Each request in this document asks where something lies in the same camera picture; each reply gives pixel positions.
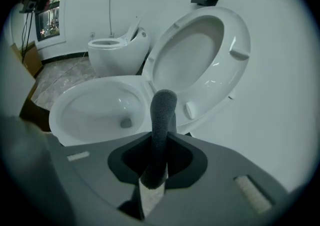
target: cable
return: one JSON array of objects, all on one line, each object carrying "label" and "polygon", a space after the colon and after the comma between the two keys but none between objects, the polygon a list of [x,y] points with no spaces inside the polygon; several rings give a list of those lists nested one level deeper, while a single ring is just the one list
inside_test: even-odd
[{"label": "cable", "polygon": [[111,0],[109,0],[109,24],[110,24],[110,36],[112,36],[112,28],[111,28]]},{"label": "cable", "polygon": [[29,13],[26,15],[26,19],[25,19],[25,23],[24,23],[24,26],[23,26],[23,30],[22,30],[22,36],[21,36],[21,41],[22,41],[22,47],[21,47],[21,55],[23,55],[23,52],[24,52],[24,42],[25,42],[25,39],[26,39],[26,34],[24,34],[24,32],[27,32],[27,30],[25,30],[26,26],[27,26],[27,22],[28,22],[28,16],[29,16]]},{"label": "cable", "polygon": [[31,24],[32,24],[32,16],[33,16],[33,12],[31,12],[31,19],[30,19],[30,26],[29,26],[29,33],[28,33],[28,37],[26,39],[26,47],[25,47],[25,51],[22,54],[22,63],[24,62],[25,56],[26,56],[26,52],[28,50],[28,43],[29,43],[29,36],[30,36],[30,30],[31,30]]},{"label": "cable", "polygon": [[39,95],[39,97],[34,101],[34,103],[36,103],[36,102],[39,100],[39,98],[41,98],[41,97],[44,95],[44,93],[45,93],[52,85],[54,85],[54,84],[56,83],[56,81],[58,81],[62,76],[64,76],[67,72],[69,72],[71,69],[73,69],[76,65],[78,65],[78,64],[80,63],[80,61],[83,60],[83,58],[85,57],[85,54],[86,54],[87,51],[88,51],[88,48],[87,48],[86,51],[84,52],[82,58],[79,59],[79,61],[78,61],[77,63],[75,63],[75,64],[73,65],[73,67],[71,67],[69,70],[65,71],[65,72],[62,73],[57,79],[55,79],[55,80],[53,81],[53,83],[51,83],[51,84],[48,86],[48,88],[46,88],[46,89]]}]

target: cardboard box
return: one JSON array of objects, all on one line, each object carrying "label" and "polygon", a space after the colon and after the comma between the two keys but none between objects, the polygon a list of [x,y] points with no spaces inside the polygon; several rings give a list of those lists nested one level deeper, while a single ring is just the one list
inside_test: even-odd
[{"label": "cardboard box", "polygon": [[[22,62],[22,48],[18,49],[15,43],[11,45],[11,48],[15,52],[20,62]],[[27,48],[24,47],[24,50],[25,49],[26,49],[26,53],[25,53],[23,65],[32,76],[35,76],[40,71],[40,69],[42,69],[42,63],[38,55],[36,43],[34,41],[30,42]]]},{"label": "cardboard box", "polygon": [[37,86],[38,86],[37,83],[35,83],[35,84],[33,85],[32,89],[30,90],[30,93],[29,93],[29,95],[28,95],[28,98],[29,98],[29,99],[32,98],[34,92],[35,92],[36,89],[37,89]]}]

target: white wall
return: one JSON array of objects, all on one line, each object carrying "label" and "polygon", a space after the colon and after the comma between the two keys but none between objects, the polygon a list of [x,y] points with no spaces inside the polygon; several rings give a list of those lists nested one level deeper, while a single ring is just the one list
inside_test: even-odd
[{"label": "white wall", "polygon": [[23,9],[22,3],[16,4],[11,11],[11,19],[10,19],[12,38],[18,48],[22,46],[22,31],[23,31],[24,24],[25,24],[23,14],[21,14],[19,12],[22,9]]},{"label": "white wall", "polygon": [[[66,0],[65,2],[65,42],[40,49],[39,54],[42,59],[85,51],[90,32],[95,32],[94,39],[109,37],[109,0]],[[154,1],[111,0],[111,26],[115,37],[125,34],[131,21],[136,16],[139,17],[152,2]],[[32,21],[29,41],[35,40],[37,43],[34,17]],[[12,25],[14,35],[17,37],[14,42],[19,44],[23,24],[21,20],[16,19],[12,21]]]}]

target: toilet seat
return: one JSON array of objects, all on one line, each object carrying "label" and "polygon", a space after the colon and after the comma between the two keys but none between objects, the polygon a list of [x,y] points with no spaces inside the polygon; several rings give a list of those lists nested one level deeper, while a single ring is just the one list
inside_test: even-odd
[{"label": "toilet seat", "polygon": [[[152,97],[160,89],[170,89],[178,98],[177,129],[185,134],[230,102],[250,50],[249,31],[233,11],[221,7],[195,10],[162,35],[146,60],[142,76],[94,79],[62,94],[50,112],[52,133],[67,146],[150,131]],[[122,104],[125,94],[131,97],[126,100],[127,105]],[[112,124],[104,121],[114,115],[128,116],[132,127],[120,131],[116,125],[123,119],[118,116]]]},{"label": "toilet seat", "polygon": [[88,43],[88,46],[92,48],[118,48],[125,46],[127,43],[122,38],[103,38],[92,40]]},{"label": "toilet seat", "polygon": [[[197,71],[198,75],[194,78],[195,81],[191,80],[186,85],[183,78],[168,77],[170,75],[169,72],[166,72],[168,66],[173,65],[172,68],[174,69],[179,67],[181,63],[183,64],[182,69],[185,71],[189,63],[189,61],[183,60],[174,62],[173,57],[174,64],[170,63],[169,59],[161,68],[160,72],[164,73],[163,78],[160,74],[156,75],[157,63],[160,67],[161,53],[165,50],[164,56],[171,56],[168,53],[171,48],[168,49],[166,46],[181,32],[188,32],[186,29],[192,28],[193,23],[197,24],[203,19],[206,23],[200,26],[201,29],[208,26],[209,20],[218,21],[214,24],[220,24],[220,28],[223,29],[221,44],[218,44],[219,48],[216,48],[217,52],[216,55],[213,55],[213,60],[208,61],[207,68],[203,71],[203,65],[192,65],[190,69]],[[177,125],[185,125],[203,117],[224,99],[228,99],[228,95],[233,91],[246,68],[250,51],[250,35],[242,18],[226,8],[206,7],[182,17],[164,33],[151,51],[143,68],[142,76],[147,81],[146,88],[151,94],[160,89],[170,89],[177,94],[178,102],[175,110]],[[188,51],[182,59],[186,56],[187,59],[193,61],[193,55]],[[176,87],[172,85],[175,81],[178,84]]]},{"label": "toilet seat", "polygon": [[128,43],[134,37],[138,25],[140,23],[140,18],[135,19],[135,21],[130,25],[128,32],[119,37],[119,38],[103,38],[103,39],[95,39],[88,43],[89,47],[92,48],[103,48],[103,49],[112,49],[112,48],[119,48],[128,45]]}]

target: toilet bowl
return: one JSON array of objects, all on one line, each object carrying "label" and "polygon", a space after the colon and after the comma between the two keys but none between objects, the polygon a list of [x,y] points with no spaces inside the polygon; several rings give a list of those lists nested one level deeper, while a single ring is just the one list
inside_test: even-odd
[{"label": "toilet bowl", "polygon": [[150,46],[148,34],[135,21],[119,38],[104,38],[88,43],[91,66],[100,77],[135,75]]},{"label": "toilet bowl", "polygon": [[49,124],[65,146],[101,142],[151,130],[154,94],[177,94],[176,125],[185,134],[229,106],[250,58],[242,18],[221,7],[192,11],[152,49],[141,76],[86,81],[53,104]]}]

